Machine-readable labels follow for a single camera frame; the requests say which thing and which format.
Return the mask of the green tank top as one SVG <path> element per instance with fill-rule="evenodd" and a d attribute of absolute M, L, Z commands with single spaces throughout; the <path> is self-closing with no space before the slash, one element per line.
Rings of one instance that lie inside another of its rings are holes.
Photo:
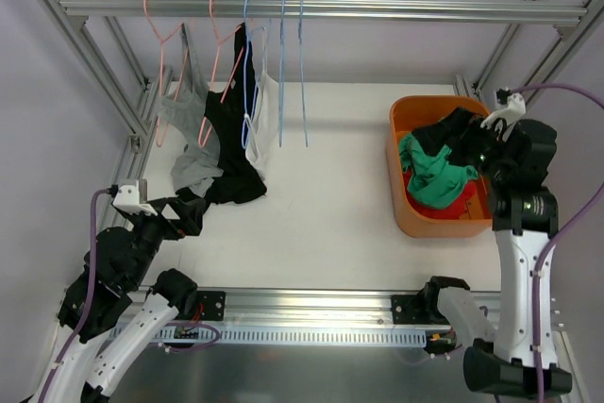
<path fill-rule="evenodd" d="M 445 210 L 461 195 L 466 185 L 478 180 L 472 165 L 449 161 L 452 149 L 444 144 L 435 155 L 428 154 L 412 133 L 398 143 L 398 156 L 404 173 L 411 172 L 407 191 L 420 205 Z"/>

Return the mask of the red tank top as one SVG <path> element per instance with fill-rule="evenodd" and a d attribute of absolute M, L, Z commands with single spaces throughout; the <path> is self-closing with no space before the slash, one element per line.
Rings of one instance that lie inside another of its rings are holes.
<path fill-rule="evenodd" d="M 404 187 L 411 180 L 411 172 L 403 174 Z M 488 207 L 488 192 L 484 178 L 469 181 L 458 198 L 447 208 L 437 210 L 420 204 L 415 200 L 409 190 L 405 189 L 405 195 L 411 207 L 420 215 L 433 220 L 490 220 L 492 215 Z"/>

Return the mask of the light blue hanger with green top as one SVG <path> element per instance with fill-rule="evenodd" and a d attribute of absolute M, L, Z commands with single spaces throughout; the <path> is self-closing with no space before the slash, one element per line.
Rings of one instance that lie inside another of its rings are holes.
<path fill-rule="evenodd" d="M 284 71 L 285 71 L 285 9 L 286 0 L 281 0 L 279 15 L 279 62 L 277 90 L 277 143 L 283 146 L 283 114 L 284 114 Z"/>

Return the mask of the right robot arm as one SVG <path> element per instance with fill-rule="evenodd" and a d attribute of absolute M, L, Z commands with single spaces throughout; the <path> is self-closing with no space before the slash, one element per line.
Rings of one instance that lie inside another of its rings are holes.
<path fill-rule="evenodd" d="M 544 402 L 566 395 L 572 376 L 558 361 L 550 327 L 550 264 L 559 231 L 558 202 L 545 186 L 557 132 L 540 121 L 484 119 L 462 108 L 412 132 L 434 155 L 487 178 L 500 263 L 500 314 L 493 326 L 454 277 L 432 277 L 411 307 L 432 324 L 448 323 L 464 348 L 463 377 L 475 393 Z"/>

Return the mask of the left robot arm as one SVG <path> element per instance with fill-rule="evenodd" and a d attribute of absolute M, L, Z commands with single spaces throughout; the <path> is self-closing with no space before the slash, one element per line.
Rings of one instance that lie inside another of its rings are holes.
<path fill-rule="evenodd" d="M 133 227 L 91 231 L 80 276 L 59 309 L 55 345 L 31 402 L 107 402 L 153 336 L 175 319 L 196 314 L 197 285 L 175 268 L 159 274 L 143 306 L 110 342 L 162 243 L 201 233 L 205 199 L 178 195 L 150 203 L 153 213 L 120 210 Z"/>

